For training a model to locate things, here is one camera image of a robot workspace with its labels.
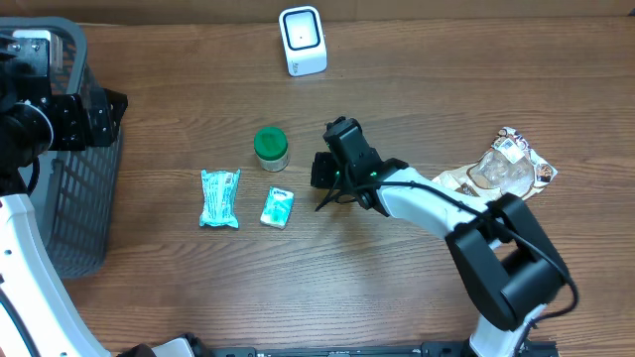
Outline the green lid jar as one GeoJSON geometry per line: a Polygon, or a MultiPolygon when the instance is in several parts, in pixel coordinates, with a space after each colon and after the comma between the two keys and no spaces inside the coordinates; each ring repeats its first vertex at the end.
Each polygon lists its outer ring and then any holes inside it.
{"type": "Polygon", "coordinates": [[[254,136],[254,152],[267,172],[279,172],[289,163],[289,142],[278,127],[264,127],[254,136]]]}

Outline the teal tissue packet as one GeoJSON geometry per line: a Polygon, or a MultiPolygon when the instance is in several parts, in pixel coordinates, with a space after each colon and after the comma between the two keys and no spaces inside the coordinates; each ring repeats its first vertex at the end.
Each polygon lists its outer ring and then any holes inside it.
{"type": "Polygon", "coordinates": [[[289,221],[294,204],[291,191],[271,186],[260,216],[262,224],[284,229],[289,221]]]}

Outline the brown white snack bag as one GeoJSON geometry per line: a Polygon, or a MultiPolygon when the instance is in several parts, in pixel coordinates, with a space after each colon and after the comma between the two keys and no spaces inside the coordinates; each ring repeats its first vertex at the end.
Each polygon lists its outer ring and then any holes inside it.
{"type": "Polygon", "coordinates": [[[557,174],[557,169],[538,155],[522,134],[502,127],[477,162],[444,171],[433,182],[488,200],[505,193],[528,199],[541,192],[557,174]]]}

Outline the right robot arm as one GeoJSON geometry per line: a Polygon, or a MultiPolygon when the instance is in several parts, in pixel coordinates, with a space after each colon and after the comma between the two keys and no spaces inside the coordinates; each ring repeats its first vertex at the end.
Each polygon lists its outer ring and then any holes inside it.
{"type": "Polygon", "coordinates": [[[575,309],[579,292],[563,258],[518,196],[489,200],[453,191],[398,159],[382,160],[354,118],[326,126],[311,185],[324,204],[356,202],[411,222],[445,241],[479,312],[463,342],[426,342],[424,356],[556,356],[557,346],[534,342],[537,324],[575,309]]]}

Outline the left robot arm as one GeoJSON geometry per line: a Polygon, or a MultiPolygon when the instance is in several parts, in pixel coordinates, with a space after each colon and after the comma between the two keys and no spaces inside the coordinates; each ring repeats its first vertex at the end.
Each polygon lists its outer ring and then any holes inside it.
{"type": "Polygon", "coordinates": [[[1,351],[103,356],[64,279],[105,259],[128,101],[100,86],[83,35],[1,34],[1,351]]]}

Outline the mint green wipes packet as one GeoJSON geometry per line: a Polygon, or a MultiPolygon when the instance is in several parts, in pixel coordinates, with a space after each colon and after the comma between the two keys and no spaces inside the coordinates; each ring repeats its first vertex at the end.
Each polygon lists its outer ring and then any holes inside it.
{"type": "Polygon", "coordinates": [[[200,226],[239,228],[234,204],[240,176],[240,170],[234,173],[201,171],[203,208],[199,217],[200,226]]]}

